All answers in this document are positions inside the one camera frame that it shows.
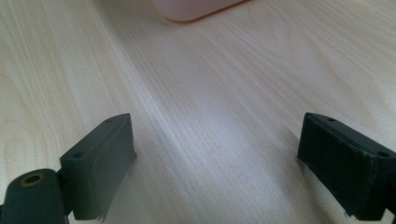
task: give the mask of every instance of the light wood tabletop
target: light wood tabletop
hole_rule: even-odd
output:
[[[138,157],[106,223],[360,223],[295,159],[304,113],[396,150],[395,98],[394,0],[252,0],[190,23],[143,0],[1,0],[0,201],[131,113]]]

